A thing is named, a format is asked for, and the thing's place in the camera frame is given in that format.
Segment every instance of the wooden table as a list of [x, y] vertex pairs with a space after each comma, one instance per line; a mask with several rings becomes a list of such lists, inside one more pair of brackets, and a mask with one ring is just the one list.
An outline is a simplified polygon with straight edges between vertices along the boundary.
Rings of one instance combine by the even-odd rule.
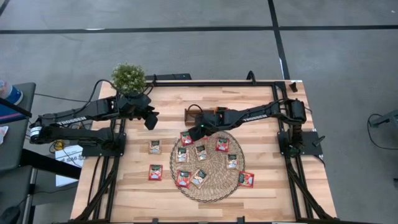
[[[309, 107], [303, 83], [298, 82], [297, 88], [296, 93], [288, 88], [288, 97], [298, 98]], [[99, 97], [114, 94], [109, 84], [103, 83]], [[245, 123], [230, 131], [243, 149], [246, 171], [255, 174], [253, 189], [240, 187], [219, 202], [198, 203], [186, 198], [170, 175], [170, 152], [179, 133], [188, 129], [184, 125], [184, 108], [196, 103], [202, 108], [225, 106], [243, 110], [274, 101], [271, 87], [155, 87], [149, 96], [152, 99], [150, 105], [160, 113], [159, 122], [153, 131], [148, 131], [143, 121], [126, 123], [127, 145], [119, 165], [112, 222], [150, 222], [153, 218], [159, 218], [160, 222], [235, 222], [241, 216], [245, 216], [248, 222], [295, 220], [285, 161], [280, 155], [276, 137], [279, 127], [274, 118]], [[93, 129], [108, 126], [109, 121], [95, 122]], [[313, 128], [311, 114], [307, 113], [303, 129]], [[161, 155], [148, 154], [148, 141], [151, 139], [162, 140]], [[77, 217], [86, 207], [96, 159], [87, 158], [84, 163], [71, 218]], [[302, 156], [302, 160], [309, 191], [327, 213], [335, 216], [323, 164], [313, 156]], [[93, 195], [98, 188], [101, 164], [100, 161]], [[147, 180], [150, 164], [163, 164], [165, 170], [161, 182]], [[299, 189], [297, 192], [301, 213], [305, 217], [302, 194]], [[106, 198], [104, 196], [101, 204], [100, 218], [104, 217]]]

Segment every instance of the woven placemat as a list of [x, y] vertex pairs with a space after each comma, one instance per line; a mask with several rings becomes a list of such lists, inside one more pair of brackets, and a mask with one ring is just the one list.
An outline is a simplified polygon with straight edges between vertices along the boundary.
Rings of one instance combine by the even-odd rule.
[[[229, 139], [228, 153], [215, 150], [218, 138]], [[210, 158], [199, 161], [196, 154], [196, 147], [202, 145], [205, 145]], [[188, 198], [198, 202], [216, 202], [228, 197], [238, 188], [239, 171], [244, 171], [244, 155], [241, 146], [232, 135], [220, 131], [211, 135], [209, 140], [201, 139], [192, 145], [185, 146], [189, 151], [188, 162], [186, 163], [178, 163], [176, 161], [177, 149], [179, 147], [183, 147], [181, 139], [175, 143], [170, 155], [170, 171], [174, 181], [176, 181], [178, 170], [190, 171], [193, 175], [198, 169], [202, 169], [208, 175], [208, 179], [200, 189], [192, 183], [190, 183], [189, 189], [185, 187], [178, 188]], [[227, 154], [238, 155], [238, 169], [226, 168]]]

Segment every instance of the gray floor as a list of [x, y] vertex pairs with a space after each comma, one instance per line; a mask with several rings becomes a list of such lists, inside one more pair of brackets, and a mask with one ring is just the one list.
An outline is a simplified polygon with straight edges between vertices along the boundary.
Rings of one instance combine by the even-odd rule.
[[[398, 24], [398, 2], [275, 0], [280, 26]], [[0, 29], [92, 29], [175, 26], [270, 26], [267, 1], [11, 0]], [[282, 31], [291, 79], [303, 80], [322, 142], [337, 214], [344, 220], [397, 223], [398, 151], [374, 147], [371, 113], [398, 109], [398, 30]], [[36, 82], [37, 92], [86, 99], [120, 62], [148, 74], [194, 79], [281, 79], [273, 31], [151, 34], [0, 35], [0, 77]], [[81, 104], [35, 97], [33, 114]], [[376, 142], [398, 147], [389, 125]], [[48, 146], [29, 146], [47, 154]], [[48, 185], [53, 179], [48, 178]], [[35, 223], [66, 221], [70, 197], [37, 207]]]

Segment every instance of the white paper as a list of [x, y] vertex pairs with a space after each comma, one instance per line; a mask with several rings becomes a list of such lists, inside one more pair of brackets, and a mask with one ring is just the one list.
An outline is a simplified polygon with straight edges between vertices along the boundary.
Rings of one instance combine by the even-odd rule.
[[[83, 162], [84, 158], [81, 156], [83, 148], [81, 146], [68, 146], [63, 150], [60, 151], [55, 151], [55, 159], [58, 161], [66, 162], [67, 164], [77, 166], [77, 167], [83, 167]], [[56, 175], [55, 176], [55, 185], [57, 187], [62, 187], [71, 183], [74, 183], [78, 180], [69, 178], [69, 177], [64, 177], [61, 175]]]

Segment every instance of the green plant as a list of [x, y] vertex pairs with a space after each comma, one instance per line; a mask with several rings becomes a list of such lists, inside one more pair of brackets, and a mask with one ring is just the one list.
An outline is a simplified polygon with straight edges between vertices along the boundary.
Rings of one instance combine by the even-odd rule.
[[145, 72], [141, 66], [120, 63], [111, 74], [114, 85], [123, 95], [142, 92], [146, 86]]

